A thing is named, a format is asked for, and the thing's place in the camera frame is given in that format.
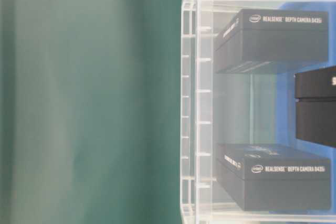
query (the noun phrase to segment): black box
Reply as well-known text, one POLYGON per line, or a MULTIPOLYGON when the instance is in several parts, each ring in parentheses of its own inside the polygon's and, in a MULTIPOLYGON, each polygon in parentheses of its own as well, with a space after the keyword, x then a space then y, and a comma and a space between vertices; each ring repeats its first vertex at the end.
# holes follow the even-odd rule
POLYGON ((217 73, 282 73, 327 60, 327 12, 242 9, 214 41, 217 73))
POLYGON ((330 209, 330 160, 276 144, 217 144, 216 178, 242 210, 330 209))
POLYGON ((296 74, 296 138, 336 147, 336 67, 296 74))

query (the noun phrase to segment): intel realsense box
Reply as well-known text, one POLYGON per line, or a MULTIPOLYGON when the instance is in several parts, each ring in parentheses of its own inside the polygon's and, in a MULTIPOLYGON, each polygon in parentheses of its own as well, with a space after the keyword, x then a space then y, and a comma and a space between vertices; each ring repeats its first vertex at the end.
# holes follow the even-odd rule
POLYGON ((216 179, 242 210, 329 209, 330 160, 276 144, 217 144, 216 179))
POLYGON ((214 40, 217 73, 282 73, 327 59, 327 12, 242 9, 214 40))
POLYGON ((296 138, 336 147, 336 67, 295 76, 296 138))

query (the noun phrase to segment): clear plastic container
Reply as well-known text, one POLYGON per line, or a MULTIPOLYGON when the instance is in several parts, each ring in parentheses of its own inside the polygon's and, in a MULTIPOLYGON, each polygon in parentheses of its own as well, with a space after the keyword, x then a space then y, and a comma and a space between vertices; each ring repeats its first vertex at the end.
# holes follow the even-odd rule
MULTIPOLYGON (((336 65, 336 0, 183 0, 181 21, 180 204, 183 222, 336 222, 336 149, 297 138, 295 97, 296 73, 336 65), (242 10, 249 17, 236 16, 242 10), (251 17, 253 15, 248 10, 256 10, 257 14, 251 17), (268 14, 264 18, 265 15, 258 14, 258 10, 274 11, 274 15, 268 14), (290 13, 277 13, 281 10, 293 12, 292 19, 290 13), (325 19, 319 19, 319 12, 328 16, 327 31, 318 28, 317 24, 326 22, 325 19), (289 47, 288 43, 291 42, 284 40, 284 48, 289 48, 294 61, 289 60, 284 53, 281 55, 284 56, 283 61, 275 60, 272 50, 269 50, 269 54, 262 50, 276 36, 288 38, 286 29, 274 27, 260 31, 263 33, 265 30, 273 30, 269 38, 266 38, 268 42, 255 42, 254 46, 247 47, 247 51, 242 49, 245 51, 239 63, 229 62, 226 58, 219 60, 218 40, 225 38, 233 29, 244 22, 252 24, 277 21, 283 24, 306 23, 307 27, 316 25, 306 31, 299 24, 296 31, 299 36, 292 39, 289 47), (326 32, 326 39, 311 38, 310 36, 319 36, 318 33, 311 34, 315 28, 321 33, 326 32), (305 45, 311 46, 311 49, 303 53, 300 47, 305 45), (262 60, 255 60, 251 56, 250 52, 254 49, 257 50, 255 57, 259 57, 261 51, 265 54, 262 60), (313 59, 302 59, 300 54, 302 57, 311 54, 313 59), (220 61, 228 67, 220 68, 220 61), (231 147, 222 151, 219 148, 221 144, 230 144, 231 147), (250 183, 249 175, 245 174, 244 177, 238 170, 254 161, 248 158, 243 158, 243 164, 235 161, 230 157, 232 149, 241 146, 259 148, 259 152, 267 154, 274 150, 273 146, 278 145, 285 148, 287 154, 286 148, 289 147, 293 156, 306 155, 308 165, 304 166, 304 161, 289 156, 293 173, 296 171, 295 162, 298 162, 297 176, 287 174, 288 166, 285 167, 283 177, 276 175, 281 168, 276 167, 275 163, 274 166, 267 166, 270 177, 247 184, 250 183), (221 168, 217 166, 221 155, 226 156, 223 163, 228 162, 224 174, 218 172, 221 168), (319 174, 317 177, 303 175, 303 170, 309 166, 309 155, 312 155, 311 159, 320 157, 320 166, 312 165, 312 170, 319 171, 316 167, 330 163, 330 167, 327 167, 329 177, 322 176, 326 184, 307 184, 307 181, 313 183, 314 179, 320 179, 319 174), (266 180, 274 184, 265 184, 265 190, 262 191, 266 180), (281 184, 282 180, 286 180, 286 184, 281 184), (305 190, 301 189, 310 186, 311 197, 306 197, 303 195, 305 190), (260 191, 260 195, 251 193, 254 189, 260 191), (241 192, 242 199, 238 199, 237 194, 241 192)), ((246 29, 243 27, 239 31, 241 40, 224 50, 223 57, 230 54, 232 60, 242 54, 239 48, 245 48, 244 43, 247 41, 242 33, 247 34, 251 30, 254 29, 248 24, 246 29)), ((277 45, 275 48, 278 52, 281 48, 277 45)), ((310 171, 309 167, 305 170, 306 173, 310 171)), ((258 169, 260 166, 254 167, 255 172, 258 169)))

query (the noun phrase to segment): intel logo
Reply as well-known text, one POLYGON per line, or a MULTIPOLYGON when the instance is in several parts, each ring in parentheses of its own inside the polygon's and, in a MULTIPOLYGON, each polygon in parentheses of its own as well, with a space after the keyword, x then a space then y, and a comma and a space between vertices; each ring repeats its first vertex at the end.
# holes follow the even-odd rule
POLYGON ((264 167, 262 165, 255 165, 251 168, 251 172, 253 173, 261 173, 264 167))
POLYGON ((261 20, 261 16, 258 14, 255 14, 255 15, 252 15, 249 20, 252 23, 257 23, 261 20))

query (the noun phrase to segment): plastic bin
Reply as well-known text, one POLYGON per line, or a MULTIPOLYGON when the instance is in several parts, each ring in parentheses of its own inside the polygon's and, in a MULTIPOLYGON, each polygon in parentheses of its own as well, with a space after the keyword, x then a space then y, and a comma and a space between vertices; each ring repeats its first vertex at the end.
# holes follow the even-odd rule
POLYGON ((336 65, 335 12, 336 0, 182 0, 184 223, 336 222, 336 149, 297 138, 295 96, 296 73, 336 65))

